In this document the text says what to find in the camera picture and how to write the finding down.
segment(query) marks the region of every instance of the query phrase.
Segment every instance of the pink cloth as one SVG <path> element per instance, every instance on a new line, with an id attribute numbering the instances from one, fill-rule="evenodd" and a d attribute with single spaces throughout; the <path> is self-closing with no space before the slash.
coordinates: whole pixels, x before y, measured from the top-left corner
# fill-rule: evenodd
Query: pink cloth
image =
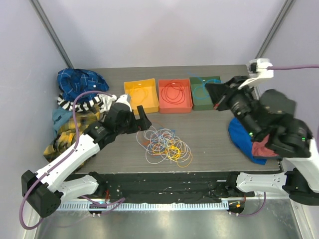
<path id="1" fill-rule="evenodd" d="M 267 135 L 263 141 L 261 142 L 253 142 L 253 156 L 254 157 L 276 157 L 278 154 L 276 154 L 271 149 L 268 149 L 265 147 L 266 143 L 268 142 L 269 135 Z"/>

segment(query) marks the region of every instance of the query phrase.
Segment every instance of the wooden table surface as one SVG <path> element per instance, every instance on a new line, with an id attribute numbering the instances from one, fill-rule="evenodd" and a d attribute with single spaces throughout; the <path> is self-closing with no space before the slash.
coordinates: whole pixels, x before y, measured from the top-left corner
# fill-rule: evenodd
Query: wooden table surface
<path id="1" fill-rule="evenodd" d="M 235 66 L 180 66 L 93 69 L 103 75 L 111 94 L 124 93 L 125 81 L 149 78 L 189 78 L 188 72 L 199 76 L 221 77 L 222 82 L 236 75 L 247 75 L 245 65 Z M 247 158 L 231 142 L 228 124 L 233 119 L 230 111 L 192 111 L 189 114 L 148 114 L 151 121 L 175 130 L 181 140 L 188 144 L 193 161 L 187 168 L 179 168 L 169 161 L 157 165 L 147 163 L 145 150 L 137 143 L 135 134 L 119 135 L 79 171 L 88 173 L 137 173 L 137 172 L 185 172 L 185 171 L 277 171 L 276 160 L 258 165 Z"/>

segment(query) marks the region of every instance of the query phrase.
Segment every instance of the plastic bin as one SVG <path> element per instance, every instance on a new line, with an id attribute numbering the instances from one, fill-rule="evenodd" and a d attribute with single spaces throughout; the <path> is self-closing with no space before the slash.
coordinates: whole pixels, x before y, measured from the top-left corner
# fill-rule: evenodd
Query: plastic bin
<path id="1" fill-rule="evenodd" d="M 213 103 L 210 99 L 208 91 L 205 89 L 204 84 L 208 81 L 210 83 L 221 83 L 220 76 L 190 77 L 189 80 L 193 98 L 193 110 L 212 110 Z"/>
<path id="2" fill-rule="evenodd" d="M 145 113 L 154 113 L 159 111 L 159 100 L 156 93 L 155 79 L 141 81 L 124 82 L 125 94 L 131 96 L 131 107 L 134 114 L 138 115 L 137 106 L 142 105 Z"/>
<path id="3" fill-rule="evenodd" d="M 190 113 L 192 106 L 189 79 L 159 80 L 160 113 Z"/>

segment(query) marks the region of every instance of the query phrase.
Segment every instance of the white wall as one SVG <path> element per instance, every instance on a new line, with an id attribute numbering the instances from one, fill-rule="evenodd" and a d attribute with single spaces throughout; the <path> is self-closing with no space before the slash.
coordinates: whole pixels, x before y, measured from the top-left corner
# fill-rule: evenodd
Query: white wall
<path id="1" fill-rule="evenodd" d="M 0 2 L 0 238 L 21 239 L 21 175 L 46 164 L 56 75 L 66 67 L 27 0 Z"/>
<path id="2" fill-rule="evenodd" d="M 40 0 L 77 68 L 246 64 L 283 2 Z"/>
<path id="3" fill-rule="evenodd" d="M 319 1 L 299 0 L 270 44 L 265 57 L 275 66 L 319 64 Z M 261 91 L 277 89 L 297 101 L 296 117 L 304 120 L 319 140 L 319 70 L 276 71 Z M 319 207 L 305 207 L 312 230 L 319 238 Z"/>

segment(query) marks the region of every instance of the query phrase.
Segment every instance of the folded clothes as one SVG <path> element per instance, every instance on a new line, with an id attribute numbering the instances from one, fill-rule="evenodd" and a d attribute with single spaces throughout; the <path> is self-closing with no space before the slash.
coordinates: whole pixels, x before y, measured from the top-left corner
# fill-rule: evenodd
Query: folded clothes
<path id="1" fill-rule="evenodd" d="M 254 163 L 265 165 L 267 159 L 280 158 L 272 150 L 265 147 L 268 139 L 264 139 L 263 142 L 253 143 L 251 141 L 251 136 L 237 118 L 234 118 L 230 122 L 228 131 L 233 143 Z"/>
<path id="2" fill-rule="evenodd" d="M 108 84 L 100 74 L 82 69 L 66 68 L 58 73 L 57 77 L 60 90 L 63 91 L 63 98 L 73 102 L 75 98 L 86 91 L 107 91 Z M 87 102 L 93 99 L 96 93 L 82 96 L 77 102 Z"/>
<path id="3" fill-rule="evenodd" d="M 75 113 L 76 122 L 79 127 L 80 135 L 82 132 L 92 123 L 97 121 L 100 117 L 99 106 L 94 105 L 89 111 L 85 113 Z M 73 118 L 70 118 L 67 123 L 62 125 L 58 132 L 57 137 L 51 144 L 45 149 L 43 156 L 49 162 L 52 162 L 64 151 L 66 151 L 76 140 L 75 123 Z"/>
<path id="4" fill-rule="evenodd" d="M 88 111 L 91 107 L 93 107 L 95 104 L 97 104 L 100 108 L 100 113 L 108 112 L 110 110 L 110 107 L 112 105 L 112 102 L 116 100 L 116 96 L 113 95 L 103 95 L 103 94 L 97 94 L 93 99 L 87 102 L 81 102 L 77 103 L 75 105 L 75 112 L 85 112 Z M 63 95 L 60 94 L 58 97 L 58 105 L 61 106 L 64 110 L 72 111 L 73 109 L 73 102 L 66 101 L 63 98 Z"/>
<path id="5" fill-rule="evenodd" d="M 53 135 L 56 137 L 58 130 L 62 125 L 67 123 L 72 117 L 72 112 L 64 110 L 62 107 L 59 107 L 52 112 L 53 120 Z"/>

